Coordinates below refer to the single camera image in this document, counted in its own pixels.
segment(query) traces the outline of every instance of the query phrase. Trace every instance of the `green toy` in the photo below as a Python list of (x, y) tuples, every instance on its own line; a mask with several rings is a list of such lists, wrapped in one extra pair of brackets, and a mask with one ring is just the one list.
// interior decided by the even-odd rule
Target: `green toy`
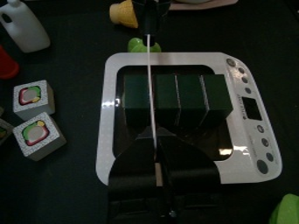
[(299, 197), (288, 193), (272, 212), (268, 224), (299, 223)]
[[(144, 46), (143, 40), (140, 38), (132, 38), (127, 44), (127, 51), (130, 53), (147, 53), (147, 47)], [(151, 53), (160, 53), (162, 47), (158, 43), (150, 47)]]

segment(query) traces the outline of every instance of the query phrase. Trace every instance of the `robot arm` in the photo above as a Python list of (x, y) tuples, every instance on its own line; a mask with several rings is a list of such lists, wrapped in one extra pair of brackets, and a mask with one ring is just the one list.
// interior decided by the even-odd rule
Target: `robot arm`
[(171, 0), (132, 0), (132, 3), (139, 29), (143, 34), (144, 46), (147, 46), (147, 35), (151, 36), (150, 46), (154, 46), (155, 35), (166, 20), (167, 12), (171, 7)]

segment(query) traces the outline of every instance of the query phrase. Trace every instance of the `control button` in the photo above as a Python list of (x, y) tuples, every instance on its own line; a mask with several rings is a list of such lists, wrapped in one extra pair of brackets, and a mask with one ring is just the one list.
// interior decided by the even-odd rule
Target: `control button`
[(242, 80), (244, 83), (248, 83), (248, 79), (246, 77), (242, 77)]
[(234, 59), (227, 59), (227, 62), (232, 67), (236, 65), (236, 62)]
[(264, 132), (266, 132), (263, 126), (260, 126), (260, 125), (256, 126), (256, 129), (258, 129), (258, 131), (259, 131), (260, 133), (264, 133)]
[(251, 89), (248, 87), (246, 87), (246, 91), (248, 94), (251, 94)]
[(243, 67), (240, 67), (238, 70), (239, 70), (242, 73), (244, 73), (244, 72), (246, 72), (246, 70), (244, 70), (244, 68), (243, 68)]
[(262, 144), (267, 147), (268, 146), (268, 141), (264, 139), (264, 138), (262, 138)]
[(267, 163), (264, 162), (264, 160), (258, 160), (256, 161), (256, 168), (259, 169), (259, 171), (263, 173), (263, 174), (267, 174), (268, 172), (268, 169), (267, 169)]
[(270, 152), (266, 154), (266, 158), (270, 162), (274, 162), (275, 160), (274, 155)]

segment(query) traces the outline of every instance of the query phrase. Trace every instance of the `red object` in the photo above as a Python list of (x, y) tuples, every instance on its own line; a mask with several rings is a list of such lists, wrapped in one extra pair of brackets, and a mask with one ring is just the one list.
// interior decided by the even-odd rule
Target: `red object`
[(5, 49), (0, 45), (0, 79), (8, 80), (19, 73), (19, 64), (7, 54)]

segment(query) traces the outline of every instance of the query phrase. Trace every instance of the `yellow object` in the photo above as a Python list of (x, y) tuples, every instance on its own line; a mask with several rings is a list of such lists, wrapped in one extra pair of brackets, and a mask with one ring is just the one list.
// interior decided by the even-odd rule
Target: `yellow object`
[(132, 0), (126, 0), (123, 3), (114, 3), (110, 6), (110, 19), (116, 25), (122, 24), (130, 28), (138, 28)]
[(43, 121), (39, 121), (38, 122), (38, 126), (40, 126), (40, 127), (44, 126), (44, 122)]

